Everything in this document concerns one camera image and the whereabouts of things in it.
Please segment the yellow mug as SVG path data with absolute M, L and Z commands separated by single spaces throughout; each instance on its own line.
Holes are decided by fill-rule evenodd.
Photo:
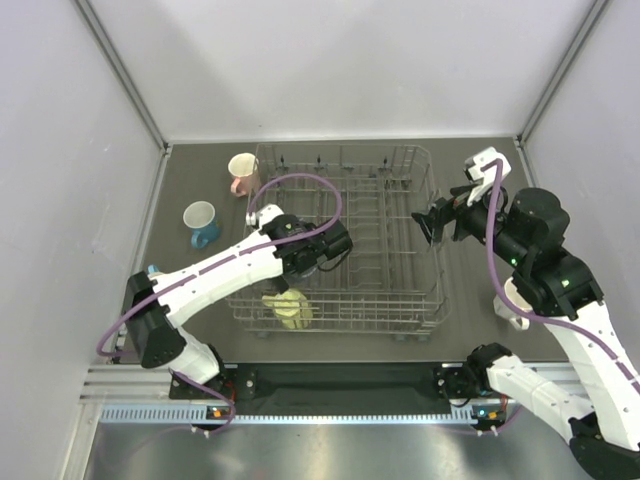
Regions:
M 263 295 L 262 303 L 272 310 L 276 319 L 287 330 L 306 329 L 314 318 L 310 302 L 297 289 L 289 289 L 275 295 Z

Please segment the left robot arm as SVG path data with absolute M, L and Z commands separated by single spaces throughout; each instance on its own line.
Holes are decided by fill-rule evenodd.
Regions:
M 138 272 L 128 279 L 123 315 L 143 368 L 168 368 L 190 379 L 201 395 L 217 396 L 226 384 L 221 362 L 212 346 L 185 330 L 185 323 L 265 280 L 284 291 L 353 248 L 336 218 L 315 225 L 269 204 L 250 214 L 249 223 L 248 236 L 212 257 L 173 273 Z

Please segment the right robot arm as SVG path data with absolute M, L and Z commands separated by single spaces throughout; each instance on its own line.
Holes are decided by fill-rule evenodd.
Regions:
M 454 240 L 468 236 L 513 269 L 511 282 L 528 309 L 541 317 L 570 360 L 587 395 L 574 396 L 526 366 L 497 343 L 467 357 L 466 382 L 478 396 L 494 392 L 516 400 L 556 431 L 594 479 L 639 476 L 639 374 L 612 327 L 604 294 L 589 267 L 563 246 L 570 221 L 560 200 L 540 188 L 516 193 L 495 227 L 487 196 L 468 205 L 467 188 L 452 189 L 426 212 L 411 217 L 426 240 L 438 243 L 448 223 Z

